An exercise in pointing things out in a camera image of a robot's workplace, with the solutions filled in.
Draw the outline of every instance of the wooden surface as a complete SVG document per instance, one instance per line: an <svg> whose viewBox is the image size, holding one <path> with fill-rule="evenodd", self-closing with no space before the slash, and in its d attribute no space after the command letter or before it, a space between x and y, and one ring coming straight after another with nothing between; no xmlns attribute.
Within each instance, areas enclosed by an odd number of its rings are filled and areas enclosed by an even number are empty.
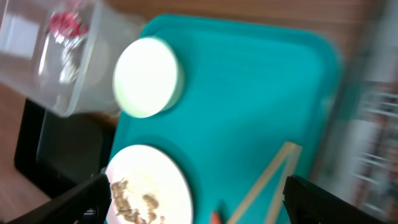
<svg viewBox="0 0 398 224"><path fill-rule="evenodd" d="M315 31L350 59L378 0L109 0L115 8L151 19L189 14ZM13 166L24 97L0 85L0 220L9 221L48 200ZM108 119L116 124L117 119Z"/></svg>

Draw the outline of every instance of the wooden stick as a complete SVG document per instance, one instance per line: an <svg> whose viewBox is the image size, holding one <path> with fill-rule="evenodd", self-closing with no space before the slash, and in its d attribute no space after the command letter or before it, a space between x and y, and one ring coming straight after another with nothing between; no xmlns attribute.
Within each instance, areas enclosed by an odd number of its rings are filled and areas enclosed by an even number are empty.
<svg viewBox="0 0 398 224"><path fill-rule="evenodd" d="M302 147L297 146L290 155L289 159L286 161L286 166L284 168L282 176L279 179L278 187L276 189L274 197L272 198L271 204L269 205L268 213L264 221L265 224L274 224L278 218L280 208L282 208L283 191L286 178L287 176L293 174L297 162L299 161L301 150Z"/></svg>
<svg viewBox="0 0 398 224"><path fill-rule="evenodd" d="M243 201L239 204L237 209L231 215L231 218L226 222L226 224L235 224L244 212L248 209L250 204L253 203L254 199L259 195L259 193L263 190L265 185L268 183L269 179L274 175L275 171L278 167L283 163L285 158L296 148L296 144L292 142L285 142L279 152L274 156L269 165L257 179L256 183L250 189L248 194L245 196Z"/></svg>

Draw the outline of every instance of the teal tray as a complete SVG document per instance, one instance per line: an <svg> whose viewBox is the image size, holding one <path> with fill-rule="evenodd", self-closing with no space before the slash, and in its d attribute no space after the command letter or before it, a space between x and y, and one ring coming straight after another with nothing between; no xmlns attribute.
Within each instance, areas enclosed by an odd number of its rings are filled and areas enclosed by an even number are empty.
<svg viewBox="0 0 398 224"><path fill-rule="evenodd" d="M164 15L141 37L174 49L186 83L180 101L150 118L122 113L111 158L148 144L168 154L187 178L194 223L212 210L229 217L285 141L303 146L295 173L306 177L340 82L335 51L306 31ZM262 223L279 169L239 223ZM278 223L288 221L285 208Z"/></svg>

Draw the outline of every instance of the red tip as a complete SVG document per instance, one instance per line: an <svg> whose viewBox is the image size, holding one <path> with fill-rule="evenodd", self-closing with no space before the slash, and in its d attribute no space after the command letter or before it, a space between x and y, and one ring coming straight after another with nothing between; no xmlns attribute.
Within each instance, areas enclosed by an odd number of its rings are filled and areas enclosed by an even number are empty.
<svg viewBox="0 0 398 224"><path fill-rule="evenodd" d="M210 224L222 224L221 218L216 212L211 213Z"/></svg>

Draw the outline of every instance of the clear plastic container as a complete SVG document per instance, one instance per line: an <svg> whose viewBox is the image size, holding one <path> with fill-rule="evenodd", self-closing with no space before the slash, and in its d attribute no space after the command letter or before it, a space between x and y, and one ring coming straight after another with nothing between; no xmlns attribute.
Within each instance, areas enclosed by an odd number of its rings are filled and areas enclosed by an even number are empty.
<svg viewBox="0 0 398 224"><path fill-rule="evenodd" d="M59 116L117 114L112 91L114 66L146 23L139 16L114 11L103 1L90 1L81 12L89 31L81 45L78 75L73 82L62 83L62 49L49 42L47 24L63 2L0 0L0 82Z"/></svg>

